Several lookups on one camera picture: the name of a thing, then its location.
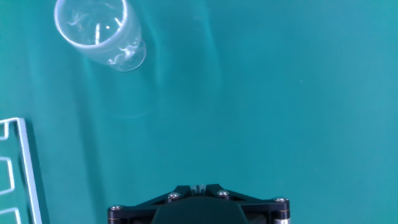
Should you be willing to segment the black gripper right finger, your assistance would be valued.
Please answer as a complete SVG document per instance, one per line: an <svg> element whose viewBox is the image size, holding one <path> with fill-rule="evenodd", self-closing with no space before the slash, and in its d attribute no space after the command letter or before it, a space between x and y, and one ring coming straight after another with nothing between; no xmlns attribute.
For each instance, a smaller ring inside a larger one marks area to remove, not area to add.
<svg viewBox="0 0 398 224"><path fill-rule="evenodd" d="M291 224L290 200L287 197L263 200L224 189L220 184L199 185L198 195L236 203L250 223Z"/></svg>

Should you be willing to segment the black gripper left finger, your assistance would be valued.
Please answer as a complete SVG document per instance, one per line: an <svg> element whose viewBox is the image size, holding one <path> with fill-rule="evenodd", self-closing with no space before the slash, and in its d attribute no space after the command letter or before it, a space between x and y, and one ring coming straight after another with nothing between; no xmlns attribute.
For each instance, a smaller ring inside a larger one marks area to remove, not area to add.
<svg viewBox="0 0 398 224"><path fill-rule="evenodd" d="M163 205L199 195L199 185L179 185L173 191L135 206L112 205L107 210L108 224L133 223L140 218L153 218Z"/></svg>

